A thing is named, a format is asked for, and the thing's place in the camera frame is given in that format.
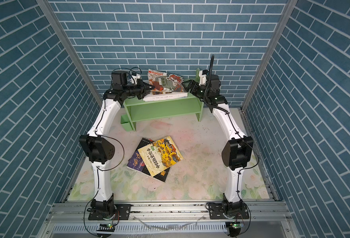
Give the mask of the white book brown stripes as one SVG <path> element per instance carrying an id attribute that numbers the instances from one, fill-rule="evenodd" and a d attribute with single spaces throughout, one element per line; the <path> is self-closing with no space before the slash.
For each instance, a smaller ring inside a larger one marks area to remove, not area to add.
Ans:
<path id="1" fill-rule="evenodd" d="M 171 100 L 187 97 L 187 92 L 164 92 L 164 91 L 151 91 L 146 95 L 143 100 L 145 102 L 161 101 L 161 100 Z"/>

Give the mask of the red green illustrated book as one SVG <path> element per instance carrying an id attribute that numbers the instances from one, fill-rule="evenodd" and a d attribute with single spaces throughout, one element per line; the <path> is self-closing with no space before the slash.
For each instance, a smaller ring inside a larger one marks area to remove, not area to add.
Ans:
<path id="1" fill-rule="evenodd" d="M 149 84 L 155 88 L 151 91 L 153 95 L 167 94 L 167 93 L 184 93 L 182 83 L 184 79 L 182 76 L 166 73 L 156 70 L 148 70 Z"/>

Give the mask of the yellow illustrated history book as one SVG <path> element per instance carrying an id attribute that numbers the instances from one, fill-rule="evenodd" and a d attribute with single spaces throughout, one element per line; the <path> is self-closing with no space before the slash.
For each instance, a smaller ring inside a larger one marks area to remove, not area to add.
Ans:
<path id="1" fill-rule="evenodd" d="M 152 177 L 184 159 L 170 136 L 152 141 L 138 152 Z"/>

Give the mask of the black book yellow text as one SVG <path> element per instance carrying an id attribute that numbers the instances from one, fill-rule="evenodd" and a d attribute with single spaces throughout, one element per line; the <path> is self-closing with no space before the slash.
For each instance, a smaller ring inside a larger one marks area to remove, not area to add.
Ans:
<path id="1" fill-rule="evenodd" d="M 141 142 L 138 145 L 138 149 L 142 148 L 143 146 L 148 145 L 152 141 L 153 140 L 151 140 L 151 139 L 147 139 L 147 138 L 143 137 L 141 139 Z M 147 167 L 145 166 L 145 164 L 144 164 L 144 162 L 143 162 L 143 160 L 142 160 L 142 158 L 140 156 L 138 156 L 138 164 L 139 164 L 139 169 L 138 170 L 140 172 L 142 172 L 143 174 L 151 177 Z M 166 179 L 167 179 L 167 176 L 168 176 L 168 174 L 170 172 L 170 169 L 171 168 L 167 168 L 166 170 L 164 170 L 164 171 L 160 172 L 159 174 L 155 175 L 153 178 L 155 178 L 155 179 L 157 179 L 159 181 L 165 182 Z"/>

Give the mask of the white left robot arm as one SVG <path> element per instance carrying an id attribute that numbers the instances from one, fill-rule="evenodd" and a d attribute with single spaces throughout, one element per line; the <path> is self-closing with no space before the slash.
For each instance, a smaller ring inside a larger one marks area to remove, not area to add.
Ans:
<path id="1" fill-rule="evenodd" d="M 111 164 L 115 146 L 107 134 L 126 99 L 143 99 L 154 89 L 154 86 L 141 79 L 140 73 L 127 68 L 113 70 L 111 77 L 111 87 L 103 94 L 101 110 L 94 124 L 87 134 L 79 137 L 79 143 L 92 164 L 95 179 L 95 196 L 91 199 L 90 206 L 85 209 L 89 212 L 89 220 L 118 219 L 110 175 L 114 169 Z"/>

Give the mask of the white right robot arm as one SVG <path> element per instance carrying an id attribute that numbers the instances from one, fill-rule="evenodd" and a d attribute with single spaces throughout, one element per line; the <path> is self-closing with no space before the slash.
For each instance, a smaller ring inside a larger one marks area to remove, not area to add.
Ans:
<path id="1" fill-rule="evenodd" d="M 219 76 L 203 70 L 199 74 L 199 82 L 188 80 L 184 85 L 187 92 L 208 106 L 227 139 L 221 153 L 222 161 L 229 172 L 227 187 L 223 193 L 223 213 L 228 218 L 248 219 L 249 209 L 242 200 L 241 182 L 244 169 L 251 159 L 253 139 L 242 132 L 231 116 L 228 101 L 220 94 Z"/>

